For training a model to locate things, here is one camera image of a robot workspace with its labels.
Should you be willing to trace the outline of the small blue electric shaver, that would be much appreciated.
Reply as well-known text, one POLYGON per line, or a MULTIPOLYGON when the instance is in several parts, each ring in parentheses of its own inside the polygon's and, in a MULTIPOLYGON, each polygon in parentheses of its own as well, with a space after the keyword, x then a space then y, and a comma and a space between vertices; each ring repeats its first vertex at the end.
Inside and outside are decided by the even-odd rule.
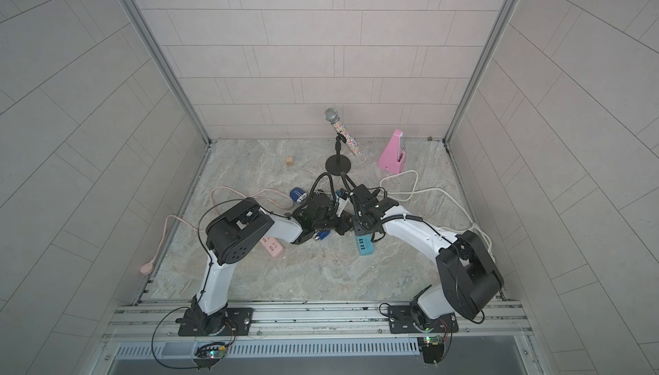
POLYGON ((330 235, 330 233, 331 233, 330 231, 317 231, 314 237, 317 241, 321 241, 322 239, 327 238, 330 235))

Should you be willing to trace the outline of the pink power strip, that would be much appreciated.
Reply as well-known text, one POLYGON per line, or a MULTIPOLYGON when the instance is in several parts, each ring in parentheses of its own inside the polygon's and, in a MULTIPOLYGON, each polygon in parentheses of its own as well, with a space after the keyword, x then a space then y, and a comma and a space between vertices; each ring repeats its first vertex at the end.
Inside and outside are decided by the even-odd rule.
POLYGON ((275 238, 265 236, 259 242, 272 258, 277 258, 284 253, 284 247, 275 238))

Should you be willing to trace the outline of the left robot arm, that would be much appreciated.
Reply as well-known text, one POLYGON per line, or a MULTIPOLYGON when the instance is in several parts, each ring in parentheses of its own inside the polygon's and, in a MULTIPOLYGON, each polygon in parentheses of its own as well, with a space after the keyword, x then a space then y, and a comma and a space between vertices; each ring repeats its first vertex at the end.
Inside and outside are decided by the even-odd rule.
POLYGON ((254 197, 235 199, 235 206, 212 220, 202 243, 208 263, 202 287, 192 298, 184 315, 176 320, 181 337, 243 336, 249 332, 253 310, 228 306, 228 289, 237 264, 261 241, 285 241, 300 245, 330 231, 345 234, 352 228, 346 212, 348 201, 329 185, 317 184, 310 191, 294 188, 289 193, 291 211, 286 215, 267 210, 254 197))

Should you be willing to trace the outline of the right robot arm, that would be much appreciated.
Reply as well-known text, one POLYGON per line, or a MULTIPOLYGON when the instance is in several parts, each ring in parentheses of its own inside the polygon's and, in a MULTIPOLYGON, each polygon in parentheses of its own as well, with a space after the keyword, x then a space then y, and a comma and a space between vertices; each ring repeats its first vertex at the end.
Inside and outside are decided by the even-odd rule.
POLYGON ((436 263, 440 284, 422 290, 403 315, 418 331, 452 331, 451 318, 459 315, 477 324, 484 307, 501 291, 504 278, 479 234, 436 227, 411 214, 397 201, 341 174, 345 193, 354 208, 357 234, 389 235, 400 239, 436 263))

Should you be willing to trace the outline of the teal power strip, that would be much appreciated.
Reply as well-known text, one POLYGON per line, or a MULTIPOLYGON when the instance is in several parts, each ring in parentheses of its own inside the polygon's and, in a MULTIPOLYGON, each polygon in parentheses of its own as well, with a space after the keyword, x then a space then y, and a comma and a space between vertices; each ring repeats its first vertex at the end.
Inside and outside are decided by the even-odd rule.
POLYGON ((368 256, 374 253, 374 245, 372 243, 372 236, 368 235, 359 235, 355 237, 358 252, 360 256, 368 256))

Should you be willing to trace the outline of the black microphone stand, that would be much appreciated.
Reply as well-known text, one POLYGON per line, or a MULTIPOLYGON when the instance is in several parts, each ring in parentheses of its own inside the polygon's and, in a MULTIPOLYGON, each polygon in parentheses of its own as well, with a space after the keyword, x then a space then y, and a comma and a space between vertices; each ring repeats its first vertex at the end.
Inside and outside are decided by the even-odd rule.
POLYGON ((340 176, 342 173, 347 174, 352 167, 352 163, 346 155, 342 154, 342 145, 347 139, 342 134, 336 135, 335 153, 325 162, 326 172, 333 176, 340 176))

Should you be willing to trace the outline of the pink metronome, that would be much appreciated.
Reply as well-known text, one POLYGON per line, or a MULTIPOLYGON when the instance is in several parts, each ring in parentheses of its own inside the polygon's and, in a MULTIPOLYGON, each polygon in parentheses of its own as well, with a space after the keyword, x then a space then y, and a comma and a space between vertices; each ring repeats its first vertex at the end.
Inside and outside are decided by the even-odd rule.
POLYGON ((379 157, 378 167, 390 174, 401 174, 406 158, 407 154, 404 147, 403 132, 396 129, 379 157))

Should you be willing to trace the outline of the glitter microphone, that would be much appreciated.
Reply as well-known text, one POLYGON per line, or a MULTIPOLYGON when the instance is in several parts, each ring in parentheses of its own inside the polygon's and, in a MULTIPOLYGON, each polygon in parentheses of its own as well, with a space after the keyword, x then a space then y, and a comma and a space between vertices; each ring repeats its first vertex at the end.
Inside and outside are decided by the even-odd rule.
POLYGON ((332 125, 336 133, 342 135, 346 139, 346 145, 353 153, 355 157, 362 157, 362 151, 360 145, 357 143, 356 139, 348 131, 345 124, 341 121, 341 118, 334 108, 328 108, 324 112, 325 119, 332 125))

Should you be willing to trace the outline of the right corner aluminium post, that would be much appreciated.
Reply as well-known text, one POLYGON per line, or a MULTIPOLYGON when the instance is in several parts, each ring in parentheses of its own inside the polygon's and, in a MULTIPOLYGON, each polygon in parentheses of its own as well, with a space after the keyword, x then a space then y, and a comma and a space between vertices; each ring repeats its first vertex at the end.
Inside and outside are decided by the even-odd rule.
POLYGON ((475 95, 475 92, 478 88, 484 73, 487 70, 487 66, 494 56, 497 46, 504 35, 507 25, 509 24, 512 14, 515 11, 515 8, 519 0, 504 0, 500 8, 498 16, 495 18, 494 26, 492 27, 489 36, 487 37, 486 44, 482 50, 482 54, 478 59, 474 72, 468 81, 461 102, 458 104, 456 109, 456 114, 454 115, 449 129, 446 133, 446 136, 443 139, 444 148, 446 151, 451 154, 451 142, 456 136, 458 131, 458 126, 463 119, 463 116, 466 114, 467 108, 475 95))

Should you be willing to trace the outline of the corner aluminium post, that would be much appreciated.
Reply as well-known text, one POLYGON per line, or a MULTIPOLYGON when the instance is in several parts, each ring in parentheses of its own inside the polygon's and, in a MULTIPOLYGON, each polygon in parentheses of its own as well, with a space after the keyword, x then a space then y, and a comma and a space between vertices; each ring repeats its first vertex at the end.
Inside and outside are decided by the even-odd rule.
POLYGON ((475 92, 478 88, 484 73, 487 70, 487 66, 494 56, 497 46, 504 35, 507 25, 509 24, 512 14, 515 11, 515 8, 519 0, 504 0, 500 8, 498 16, 495 18, 494 26, 492 27, 489 36, 487 37, 486 44, 482 50, 482 54, 478 59, 474 72, 468 81, 461 102, 458 104, 456 109, 456 114, 454 115, 449 129, 446 133, 446 136, 443 139, 444 148, 446 151, 451 154, 451 142, 456 136, 458 131, 458 126, 463 119, 463 116, 466 114, 467 108, 475 95, 475 92))
POLYGON ((204 140, 204 143, 207 145, 207 147, 209 147, 212 144, 212 140, 205 130, 201 119, 198 117, 198 114, 190 103, 190 99, 181 86, 180 81, 178 81, 178 78, 175 76, 171 63, 167 60, 161 46, 156 41, 156 38, 149 28, 149 25, 142 14, 142 11, 137 6, 137 1, 118 0, 118 2, 120 2, 122 5, 122 8, 133 24, 137 35, 141 39, 146 49, 149 51, 151 58, 153 59, 156 67, 160 71, 171 92, 173 92, 176 99, 185 109, 185 112, 190 117, 190 120, 194 124, 195 128, 197 128, 197 131, 202 137, 202 140, 204 140))

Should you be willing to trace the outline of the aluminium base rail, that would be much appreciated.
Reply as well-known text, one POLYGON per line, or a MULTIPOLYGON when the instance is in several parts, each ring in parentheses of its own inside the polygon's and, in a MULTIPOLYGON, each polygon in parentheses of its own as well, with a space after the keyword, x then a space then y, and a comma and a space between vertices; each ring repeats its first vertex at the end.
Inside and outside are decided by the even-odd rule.
MULTIPOLYGON (((165 301, 120 306, 103 330, 106 342, 204 341, 200 330, 180 336, 187 307, 165 301)), ((217 339, 240 341, 380 337, 529 336, 533 330, 518 301, 494 300, 468 320, 453 313, 432 330, 423 330, 409 315, 405 302, 263 301, 234 302, 226 311, 226 327, 217 339)))

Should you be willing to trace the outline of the left corner aluminium post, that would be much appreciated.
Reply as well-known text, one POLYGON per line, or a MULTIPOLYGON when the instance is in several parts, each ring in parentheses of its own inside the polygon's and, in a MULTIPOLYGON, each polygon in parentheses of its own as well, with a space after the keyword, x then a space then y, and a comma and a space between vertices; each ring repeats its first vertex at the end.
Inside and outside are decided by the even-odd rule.
POLYGON ((151 58, 153 59, 156 67, 160 71, 171 92, 173 92, 176 99, 185 109, 185 112, 190 117, 190 120, 194 124, 195 128, 197 128, 197 131, 202 137, 202 140, 204 140, 204 143, 207 145, 207 147, 209 147, 212 144, 212 140, 205 130, 201 119, 198 117, 198 114, 190 103, 190 99, 181 86, 180 81, 178 81, 178 78, 175 76, 171 63, 167 60, 161 46, 156 41, 156 38, 149 28, 149 25, 142 14, 142 11, 137 6, 137 1, 118 0, 118 2, 120 2, 122 5, 122 8, 133 24, 137 35, 141 39, 146 49, 149 51, 151 58))

